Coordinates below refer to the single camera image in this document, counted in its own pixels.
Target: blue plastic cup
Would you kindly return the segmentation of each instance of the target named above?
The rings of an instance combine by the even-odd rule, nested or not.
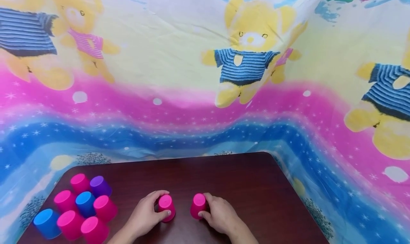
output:
[[[111,187],[108,185],[108,183],[105,181],[104,177],[102,176],[95,176],[90,181],[90,187],[91,187],[91,190],[93,191],[93,194],[97,198],[103,195],[110,197],[112,193]]]
[[[52,209],[44,209],[33,220],[33,224],[46,239],[54,239],[61,234],[57,226],[60,215]]]
[[[82,192],[75,199],[78,210],[84,218],[89,218],[96,215],[94,201],[95,197],[91,194],[91,192]]]

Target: yellow teddy bear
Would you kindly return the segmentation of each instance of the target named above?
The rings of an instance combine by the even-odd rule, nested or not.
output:
[[[230,48],[202,54],[203,64],[222,66],[215,99],[218,108],[228,107],[238,97],[241,104],[251,101],[272,74],[277,55],[284,49],[281,35],[289,31],[295,18],[296,11],[289,6],[274,9],[261,0],[228,2],[225,25]]]
[[[375,128],[373,144],[387,157],[410,159],[410,31],[401,65],[366,63],[356,75],[374,83],[345,116],[354,132]]]
[[[95,22],[104,10],[101,0],[54,0],[59,14],[69,25],[61,42],[76,48],[84,71],[91,76],[101,74],[109,83],[115,79],[105,64],[103,53],[117,54],[120,48],[102,37],[92,34]]]
[[[57,15],[40,12],[44,0],[0,0],[0,60],[17,77],[30,73],[45,86],[66,90],[73,75],[62,66],[51,40],[67,31]]]

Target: table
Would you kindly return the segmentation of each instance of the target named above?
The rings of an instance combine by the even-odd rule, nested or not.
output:
[[[194,220],[192,197],[210,192],[229,201],[260,244],[327,244],[327,240],[269,153],[194,157],[110,165],[78,166],[68,170],[42,206],[56,209],[54,196],[70,189],[70,179],[84,173],[102,175],[113,188],[118,215],[109,222],[113,236],[127,221],[138,201],[153,190],[168,190],[176,216],[160,223],[137,244],[222,244],[229,239]],[[21,244],[68,243],[62,235],[46,241],[31,223]],[[74,243],[85,243],[83,238]]]

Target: fabric backdrop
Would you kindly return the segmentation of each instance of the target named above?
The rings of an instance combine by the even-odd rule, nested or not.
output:
[[[409,13],[410,0],[0,0],[0,243],[73,166],[257,151],[330,243],[410,243]]]

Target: plastic cup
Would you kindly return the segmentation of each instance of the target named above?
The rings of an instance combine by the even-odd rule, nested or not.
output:
[[[85,174],[77,174],[73,176],[70,180],[70,184],[77,195],[91,190],[90,180],[88,180]]]
[[[110,233],[110,229],[97,217],[87,218],[81,225],[81,233],[87,244],[102,244]]]
[[[91,190],[95,197],[106,195],[111,196],[112,189],[102,176],[95,176],[90,181]]]
[[[78,210],[84,218],[95,216],[94,201],[95,197],[91,192],[80,193],[75,199]]]
[[[78,211],[75,205],[75,194],[70,190],[64,190],[54,197],[54,203],[61,213],[66,211]]]
[[[163,195],[161,196],[161,198],[159,198],[158,201],[158,212],[166,210],[171,211],[171,214],[167,218],[162,220],[162,222],[164,223],[171,221],[175,217],[176,213],[174,203],[172,202],[172,198],[170,195]]]
[[[202,219],[202,217],[198,216],[198,213],[200,211],[204,211],[205,209],[206,209],[206,198],[202,193],[197,193],[192,199],[191,216],[197,220],[200,220]]]
[[[59,214],[52,209],[44,209],[33,220],[41,235],[46,239],[54,239],[61,234],[60,228],[57,226]]]
[[[83,222],[84,217],[78,214],[78,212],[67,211],[58,218],[57,226],[60,228],[66,239],[73,241],[81,237],[81,225]]]
[[[111,221],[118,213],[118,208],[106,195],[99,196],[94,201],[94,209],[97,217],[104,222]]]

